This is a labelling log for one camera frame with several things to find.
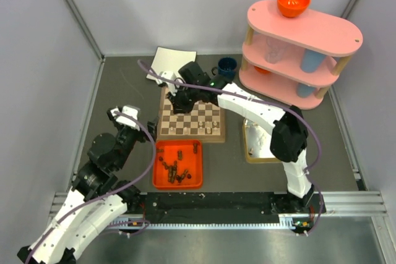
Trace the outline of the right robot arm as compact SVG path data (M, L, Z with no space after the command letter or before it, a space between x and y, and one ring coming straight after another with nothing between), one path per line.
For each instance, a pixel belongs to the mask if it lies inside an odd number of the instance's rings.
M290 207L302 212L311 205L314 186L308 178L306 161L308 128L299 108L266 104L228 77L220 74L209 77L196 62L187 63L178 74L164 72L161 79L169 88L168 99L176 114L189 113L196 102L202 101L239 114L263 128L270 135L271 153L282 162Z

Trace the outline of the white tall piece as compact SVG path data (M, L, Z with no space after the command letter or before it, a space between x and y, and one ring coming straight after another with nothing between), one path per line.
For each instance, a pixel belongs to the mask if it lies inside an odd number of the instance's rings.
M206 134L211 134L212 133L212 123L211 122L206 122L205 123L205 129L206 129Z

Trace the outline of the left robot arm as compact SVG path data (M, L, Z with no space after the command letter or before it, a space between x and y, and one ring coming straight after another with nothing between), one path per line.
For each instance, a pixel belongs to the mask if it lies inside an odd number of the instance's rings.
M158 121L143 126L139 113L128 105L107 111L117 133L93 139L88 161L78 170L58 213L34 243L18 251L22 263L75 263L110 223L140 207L138 188L115 175L137 142L156 141Z

